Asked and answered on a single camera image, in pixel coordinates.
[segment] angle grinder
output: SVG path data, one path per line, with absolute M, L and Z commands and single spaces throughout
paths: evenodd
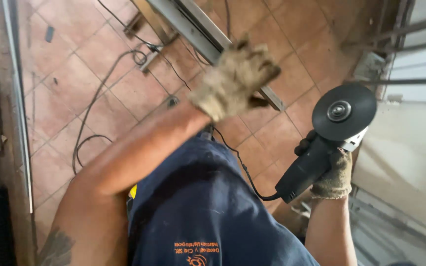
M 331 169 L 329 155 L 337 148 L 351 152 L 359 146 L 376 110 L 374 94 L 357 83 L 341 85 L 324 94 L 311 118 L 318 136 L 279 180 L 277 193 L 266 198 L 280 197 L 289 203 L 299 196 Z

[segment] tattoo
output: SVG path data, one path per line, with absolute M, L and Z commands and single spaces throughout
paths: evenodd
M 75 241 L 70 239 L 59 228 L 49 233 L 47 241 L 38 258 L 39 266 L 66 266 L 71 262 L 71 248 Z

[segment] tiled floor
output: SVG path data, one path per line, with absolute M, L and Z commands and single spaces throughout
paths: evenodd
M 71 154 L 85 109 L 115 59 L 139 41 L 128 39 L 122 26 L 96 0 L 18 1 L 40 246 L 73 177 Z M 196 2 L 226 31 L 223 1 Z M 105 3 L 125 22 L 136 12 L 129 0 Z M 270 86 L 287 105 L 284 112 L 269 107 L 217 125 L 226 142 L 240 151 L 261 193 L 274 192 L 274 185 L 295 159 L 294 146 L 312 128 L 314 104 L 339 85 L 356 63 L 358 54 L 343 53 L 339 43 L 365 4 L 365 0 L 229 0 L 232 38 L 247 31 L 254 43 L 267 43 L 283 70 Z M 50 43 L 45 41 L 49 25 L 55 28 Z M 147 25 L 138 34 L 158 41 Z M 191 52 L 182 38 L 163 50 L 179 75 L 195 87 L 206 67 Z M 163 111 L 170 94 L 184 99 L 186 92 L 162 58 L 143 75 L 126 56 L 94 104 L 83 135 L 103 134 L 115 140 Z M 108 145 L 103 139 L 89 141 L 80 151 L 82 163 Z M 278 203 L 267 202 L 266 206 L 272 211 Z

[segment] work glove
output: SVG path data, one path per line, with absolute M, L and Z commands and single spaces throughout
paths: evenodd
M 188 99 L 214 122 L 268 102 L 253 96 L 276 78 L 280 67 L 274 63 L 266 45 L 250 46 L 247 36 L 222 53 L 216 66 L 204 76 L 199 88 Z
M 300 156 L 307 152 L 310 143 L 317 137 L 315 130 L 311 130 L 307 137 L 295 147 L 295 154 Z M 331 170 L 324 173 L 311 188 L 312 198 L 339 199 L 351 192 L 351 169 L 353 161 L 351 153 L 337 148 L 330 155 Z

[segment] debris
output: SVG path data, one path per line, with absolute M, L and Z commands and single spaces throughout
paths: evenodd
M 47 32 L 45 33 L 45 41 L 48 43 L 52 42 L 53 32 L 55 29 L 52 26 L 47 27 Z

